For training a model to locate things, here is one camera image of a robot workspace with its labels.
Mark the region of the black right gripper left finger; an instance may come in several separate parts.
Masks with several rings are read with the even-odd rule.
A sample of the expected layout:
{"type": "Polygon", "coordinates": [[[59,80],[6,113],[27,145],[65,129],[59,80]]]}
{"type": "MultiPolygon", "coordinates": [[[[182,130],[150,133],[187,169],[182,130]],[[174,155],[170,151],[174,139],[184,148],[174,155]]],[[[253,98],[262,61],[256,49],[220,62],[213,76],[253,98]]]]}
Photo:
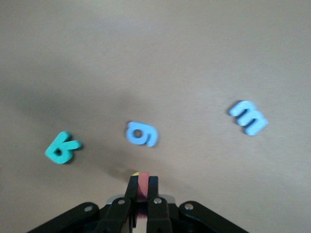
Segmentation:
{"type": "Polygon", "coordinates": [[[31,233],[130,233],[131,209],[136,201],[138,176],[131,176],[124,196],[103,208],[84,202],[30,230],[31,233]]]}

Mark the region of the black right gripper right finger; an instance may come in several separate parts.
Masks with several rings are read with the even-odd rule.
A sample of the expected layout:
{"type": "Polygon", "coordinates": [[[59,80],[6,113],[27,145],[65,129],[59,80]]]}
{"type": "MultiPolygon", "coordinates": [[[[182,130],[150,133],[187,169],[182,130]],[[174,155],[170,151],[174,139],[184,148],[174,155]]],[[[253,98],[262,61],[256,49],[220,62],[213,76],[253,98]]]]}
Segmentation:
{"type": "Polygon", "coordinates": [[[245,233],[246,230],[196,201],[179,206],[161,197],[158,177],[148,182],[148,233],[245,233]]]}

